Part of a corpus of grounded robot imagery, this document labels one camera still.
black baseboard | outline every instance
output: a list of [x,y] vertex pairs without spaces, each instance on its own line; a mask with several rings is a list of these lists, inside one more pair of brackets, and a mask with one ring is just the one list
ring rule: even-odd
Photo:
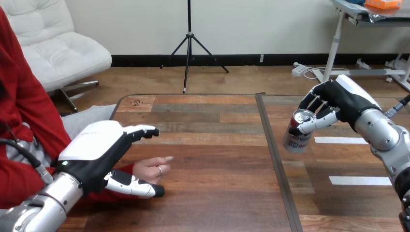
[[[261,55],[215,55],[224,66],[246,65],[293,65],[298,62],[304,65],[324,65],[329,54],[266,54],[260,62]],[[395,59],[397,54],[337,54],[335,65],[355,64],[358,58],[366,64],[384,65],[386,61]],[[160,67],[169,55],[112,55],[112,67]],[[167,66],[185,66],[186,55],[174,55]],[[218,66],[208,55],[194,55],[191,66]]]

metal desk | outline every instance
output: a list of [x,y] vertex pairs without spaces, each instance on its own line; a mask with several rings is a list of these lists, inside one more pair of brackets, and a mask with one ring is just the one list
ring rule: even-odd
[[407,82],[407,78],[410,74],[410,61],[407,62],[405,70],[392,70],[392,69],[380,69],[380,70],[348,70],[348,71],[333,71],[333,63],[337,48],[340,43],[340,35],[342,32],[343,22],[348,20],[352,24],[358,27],[410,27],[410,20],[395,20],[395,21],[381,21],[370,22],[368,17],[368,11],[366,8],[349,3],[345,0],[331,0],[336,6],[336,13],[339,15],[339,21],[337,23],[336,33],[333,37],[332,46],[330,48],[329,58],[327,60],[326,69],[324,74],[319,70],[313,70],[320,82],[329,80],[333,75],[389,75],[404,88],[410,91],[410,83]]

human hand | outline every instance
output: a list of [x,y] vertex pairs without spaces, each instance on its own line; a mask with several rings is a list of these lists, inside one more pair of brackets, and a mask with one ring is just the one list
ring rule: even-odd
[[134,164],[132,174],[139,179],[145,180],[151,184],[159,184],[162,177],[171,170],[169,162],[174,157],[156,157],[145,159]]

white robotic hand casing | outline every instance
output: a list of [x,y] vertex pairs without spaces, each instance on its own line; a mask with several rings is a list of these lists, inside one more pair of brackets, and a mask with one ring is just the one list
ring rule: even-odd
[[95,160],[101,157],[124,134],[153,130],[149,125],[122,127],[117,121],[107,120],[89,124],[60,153],[59,160]]
[[336,111],[332,110],[330,113],[328,113],[326,116],[322,118],[317,119],[314,117],[311,118],[310,121],[301,123],[299,126],[297,126],[297,128],[303,134],[308,134],[315,130],[328,127],[337,121],[339,120],[336,118]]
[[143,199],[153,197],[156,194],[154,188],[148,182],[141,181],[136,179],[135,176],[132,176],[131,183],[129,185],[125,185],[111,178],[111,173],[112,172],[108,173],[108,175],[104,178],[108,181],[107,186],[105,187],[106,189],[122,194],[139,196]]
[[356,82],[354,82],[348,76],[339,75],[336,78],[335,81],[338,82],[348,92],[350,92],[352,94],[355,94],[355,95],[358,95],[358,96],[361,96],[362,98],[365,98],[366,100],[368,100],[369,102],[371,102],[372,104],[375,104],[376,106],[378,106],[380,108],[377,101],[374,100],[374,98],[372,98],[362,87],[360,87],[358,84],[356,84]]

can lid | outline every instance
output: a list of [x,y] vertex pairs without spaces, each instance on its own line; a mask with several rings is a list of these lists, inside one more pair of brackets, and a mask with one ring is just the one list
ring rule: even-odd
[[315,117],[315,114],[309,110],[296,110],[293,114],[293,118],[298,123],[308,120],[311,117]]

